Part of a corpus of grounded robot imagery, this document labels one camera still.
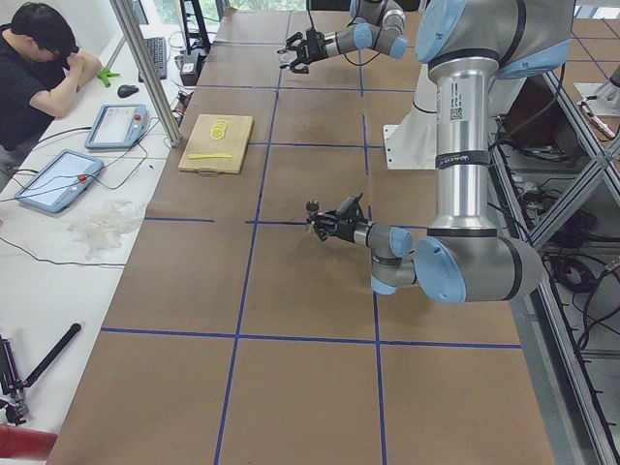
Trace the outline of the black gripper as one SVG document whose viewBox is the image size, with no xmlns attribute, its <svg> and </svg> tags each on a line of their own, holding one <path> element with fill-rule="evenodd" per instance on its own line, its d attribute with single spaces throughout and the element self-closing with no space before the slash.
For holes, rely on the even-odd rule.
<svg viewBox="0 0 620 465">
<path fill-rule="evenodd" d="M 319 240 L 337 237 L 348 242 L 366 242 L 372 223 L 363 214 L 359 203 L 362 197 L 362 193 L 348 197 L 327 212 L 310 211 L 307 230 Z"/>
<path fill-rule="evenodd" d="M 306 30 L 306 40 L 302 32 L 296 32 L 286 40 L 278 53 L 302 53 L 303 58 L 282 61 L 279 68 L 288 69 L 294 74 L 308 74 L 309 65 L 326 58 L 325 35 L 315 28 Z"/>
</svg>

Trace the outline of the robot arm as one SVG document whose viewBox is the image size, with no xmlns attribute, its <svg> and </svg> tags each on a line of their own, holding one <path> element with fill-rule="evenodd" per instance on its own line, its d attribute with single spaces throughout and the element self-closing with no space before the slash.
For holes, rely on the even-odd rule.
<svg viewBox="0 0 620 465">
<path fill-rule="evenodd" d="M 489 90 L 495 79 L 526 78 L 567 59 L 571 1 L 433 1 L 416 40 L 418 61 L 437 89 L 437 216 L 413 241 L 400 228 L 368 221 L 358 198 L 321 212 L 306 205 L 320 239 L 331 236 L 371 252 L 371 286 L 391 295 L 418 284 L 445 303 L 527 295 L 543 264 L 525 242 L 502 237 L 487 219 Z"/>
<path fill-rule="evenodd" d="M 313 22 L 304 33 L 296 32 L 276 51 L 281 70 L 308 74 L 312 63 L 350 52 L 370 49 L 400 59 L 409 46 L 404 35 L 405 12 L 396 1 L 351 1 L 351 21 L 344 29 L 324 33 Z"/>
</svg>

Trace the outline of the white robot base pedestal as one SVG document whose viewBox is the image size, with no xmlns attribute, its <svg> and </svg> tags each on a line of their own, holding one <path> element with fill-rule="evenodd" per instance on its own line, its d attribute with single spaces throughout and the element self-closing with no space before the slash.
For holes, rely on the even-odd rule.
<svg viewBox="0 0 620 465">
<path fill-rule="evenodd" d="M 384 126 L 387 168 L 434 170 L 437 145 L 437 88 L 421 65 L 410 112 L 398 125 Z"/>
</svg>

